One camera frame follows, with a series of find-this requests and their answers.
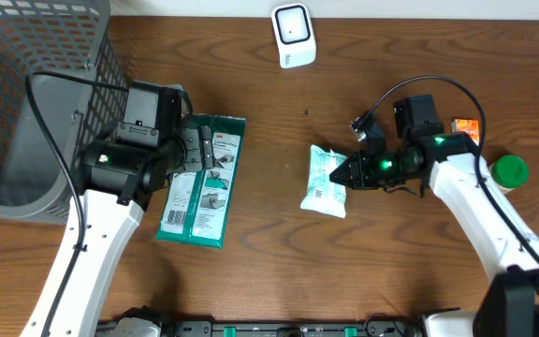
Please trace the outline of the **teal white snack pouch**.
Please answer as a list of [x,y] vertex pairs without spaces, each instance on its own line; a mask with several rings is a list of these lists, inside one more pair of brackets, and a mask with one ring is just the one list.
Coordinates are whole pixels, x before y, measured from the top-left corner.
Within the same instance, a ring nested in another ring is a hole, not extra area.
[[329,174],[347,157],[332,150],[326,152],[316,145],[311,146],[307,193],[300,203],[306,211],[320,212],[339,218],[346,216],[345,187],[332,183]]

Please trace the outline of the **green sponge pack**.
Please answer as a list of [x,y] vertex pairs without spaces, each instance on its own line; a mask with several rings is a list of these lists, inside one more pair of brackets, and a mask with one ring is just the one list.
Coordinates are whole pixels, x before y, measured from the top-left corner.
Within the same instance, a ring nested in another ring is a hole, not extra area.
[[189,126],[207,126],[211,130],[211,167],[171,176],[155,238],[221,249],[246,120],[232,116],[196,115]]

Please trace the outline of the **orange juice carton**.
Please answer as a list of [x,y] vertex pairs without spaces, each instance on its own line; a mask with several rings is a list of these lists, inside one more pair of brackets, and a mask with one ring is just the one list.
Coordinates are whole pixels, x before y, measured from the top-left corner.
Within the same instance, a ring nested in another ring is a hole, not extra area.
[[475,119],[454,119],[451,122],[453,132],[464,132],[469,135],[472,141],[478,145],[480,141],[479,121]]

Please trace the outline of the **green lid jar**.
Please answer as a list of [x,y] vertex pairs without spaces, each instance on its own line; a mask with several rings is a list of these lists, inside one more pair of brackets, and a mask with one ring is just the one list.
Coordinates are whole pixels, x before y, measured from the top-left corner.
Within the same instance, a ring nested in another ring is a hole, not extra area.
[[490,164],[488,169],[494,182],[504,194],[524,185],[530,178],[527,163],[513,154],[500,157]]

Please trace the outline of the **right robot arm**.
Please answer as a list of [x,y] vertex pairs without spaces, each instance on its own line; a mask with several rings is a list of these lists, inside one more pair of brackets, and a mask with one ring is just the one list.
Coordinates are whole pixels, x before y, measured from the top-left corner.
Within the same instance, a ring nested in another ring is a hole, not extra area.
[[426,336],[539,336],[539,238],[493,181],[465,133],[424,136],[397,151],[349,156],[330,175],[355,190],[402,190],[419,180],[452,212],[489,281],[475,313],[423,315]]

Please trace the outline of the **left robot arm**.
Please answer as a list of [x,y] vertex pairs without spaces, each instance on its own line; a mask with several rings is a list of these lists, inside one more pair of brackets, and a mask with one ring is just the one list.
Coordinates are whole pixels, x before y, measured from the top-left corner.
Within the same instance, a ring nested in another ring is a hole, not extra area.
[[98,139],[84,152],[84,190],[24,336],[92,336],[113,274],[151,196],[171,173],[213,164],[211,129],[187,129],[154,150]]

